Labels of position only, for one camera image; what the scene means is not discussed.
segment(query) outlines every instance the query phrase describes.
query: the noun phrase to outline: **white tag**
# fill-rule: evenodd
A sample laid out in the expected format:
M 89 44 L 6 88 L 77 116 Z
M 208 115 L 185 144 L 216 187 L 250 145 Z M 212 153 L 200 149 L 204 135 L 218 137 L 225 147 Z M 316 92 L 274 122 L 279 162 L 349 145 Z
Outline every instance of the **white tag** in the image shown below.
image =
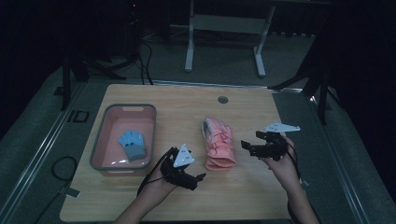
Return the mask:
M 189 149 L 186 147 L 186 144 L 181 146 L 181 149 L 177 153 L 177 157 L 174 162 L 174 167 L 180 167 L 184 165 L 188 165 L 194 162 L 194 158 L 189 152 Z
M 264 129 L 266 132 L 271 132 L 271 133 L 286 133 L 286 132 L 297 132 L 300 131 L 299 126 L 291 126 L 287 124 L 281 124 L 274 122 L 271 125 L 265 127 Z

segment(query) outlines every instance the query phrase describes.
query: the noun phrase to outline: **folded cloth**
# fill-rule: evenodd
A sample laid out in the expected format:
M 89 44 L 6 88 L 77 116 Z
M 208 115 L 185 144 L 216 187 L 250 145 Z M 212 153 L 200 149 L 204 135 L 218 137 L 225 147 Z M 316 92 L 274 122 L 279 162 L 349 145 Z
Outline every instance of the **folded cloth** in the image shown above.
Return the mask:
M 226 171 L 236 164 L 233 156 L 231 128 L 219 119 L 206 116 L 202 124 L 206 144 L 205 167 L 211 171 Z

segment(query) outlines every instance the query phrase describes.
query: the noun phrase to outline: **metal leg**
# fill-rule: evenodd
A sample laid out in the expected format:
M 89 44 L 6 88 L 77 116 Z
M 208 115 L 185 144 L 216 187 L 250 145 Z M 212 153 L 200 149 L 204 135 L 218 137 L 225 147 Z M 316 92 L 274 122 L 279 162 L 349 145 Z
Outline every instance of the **metal leg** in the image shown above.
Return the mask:
M 275 6 L 270 7 L 267 19 L 265 21 L 264 26 L 262 27 L 262 36 L 260 39 L 260 43 L 257 47 L 253 48 L 254 58 L 256 60 L 257 72 L 259 77 L 265 76 L 264 64 L 262 63 L 262 47 L 264 46 L 265 38 L 268 35 L 268 30 L 270 28 L 271 20 L 275 12 Z
M 189 46 L 187 48 L 186 72 L 192 71 L 192 59 L 194 57 L 194 0 L 190 0 L 190 26 L 189 26 Z

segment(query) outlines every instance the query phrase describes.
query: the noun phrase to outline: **wooden table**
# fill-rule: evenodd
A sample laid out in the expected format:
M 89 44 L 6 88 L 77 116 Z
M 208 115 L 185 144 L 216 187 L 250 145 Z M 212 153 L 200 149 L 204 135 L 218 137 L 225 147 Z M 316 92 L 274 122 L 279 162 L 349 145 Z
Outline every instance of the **wooden table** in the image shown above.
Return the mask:
M 228 98 L 227 104 L 218 101 Z M 186 173 L 207 173 L 196 190 L 177 188 L 144 220 L 248 220 L 288 218 L 285 191 L 267 166 L 250 157 L 240 141 L 263 144 L 255 137 L 280 121 L 271 92 L 264 88 L 110 85 L 88 138 L 71 188 L 78 198 L 66 197 L 63 221 L 114 220 L 135 198 L 143 176 L 104 176 L 90 166 L 90 156 L 105 109 L 113 104 L 152 104 L 157 128 L 151 167 L 170 147 L 186 144 L 195 162 Z M 205 168 L 204 117 L 213 116 L 233 130 L 235 167 L 226 172 Z

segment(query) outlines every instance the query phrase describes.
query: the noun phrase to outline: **gray floor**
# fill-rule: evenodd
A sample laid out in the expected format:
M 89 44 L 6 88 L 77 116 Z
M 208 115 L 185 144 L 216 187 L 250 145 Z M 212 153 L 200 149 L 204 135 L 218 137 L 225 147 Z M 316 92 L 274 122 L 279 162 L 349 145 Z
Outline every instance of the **gray floor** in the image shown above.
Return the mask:
M 239 46 L 198 41 L 190 73 L 184 72 L 185 35 L 175 36 L 168 43 L 157 42 L 155 35 L 146 39 L 152 48 L 149 72 L 155 85 L 189 82 L 235 86 L 271 86 L 293 77 L 313 41 L 313 37 L 270 35 L 262 54 L 267 76 L 262 78 L 255 70 L 250 39 Z M 149 49 L 143 46 L 141 51 L 147 60 Z M 140 82 L 138 65 L 118 72 L 128 77 L 121 83 Z M 94 73 L 88 83 L 73 82 L 73 101 L 64 112 L 60 112 L 62 97 L 53 95 L 56 87 L 62 85 L 61 71 L 52 74 L 43 84 L 0 143 L 2 223 L 35 221 L 64 185 L 64 181 L 52 176 L 52 164 L 64 156 L 79 160 L 106 87 L 116 82 L 120 83 Z M 304 82 L 290 87 L 299 89 Z M 274 92 L 274 99 L 282 122 L 302 127 L 300 132 L 288 136 L 298 148 L 303 179 L 310 183 L 306 192 L 322 222 L 395 223 L 395 204 L 345 111 L 330 98 L 330 109 L 326 111 L 328 124 L 323 126 L 316 115 L 316 105 L 298 90 Z M 89 119 L 85 123 L 73 122 L 69 120 L 72 111 L 89 112 Z M 29 164 L 39 161 L 34 158 L 37 152 L 46 159 L 37 163 L 35 169 L 27 169 Z M 61 164 L 56 170 L 67 174 L 72 172 L 72 166 Z M 63 223 L 59 219 L 63 201 L 61 195 L 39 223 Z M 288 223 L 287 220 L 252 223 L 260 222 Z

